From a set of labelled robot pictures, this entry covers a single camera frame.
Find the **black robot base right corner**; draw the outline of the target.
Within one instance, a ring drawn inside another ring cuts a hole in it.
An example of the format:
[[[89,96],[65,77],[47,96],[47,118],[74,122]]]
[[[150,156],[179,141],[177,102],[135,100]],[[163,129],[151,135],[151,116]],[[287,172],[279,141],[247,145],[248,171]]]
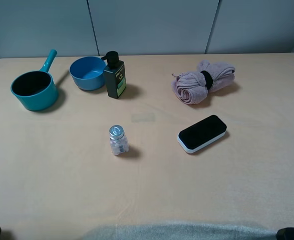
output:
[[[279,229],[276,233],[277,240],[294,240],[294,227]]]

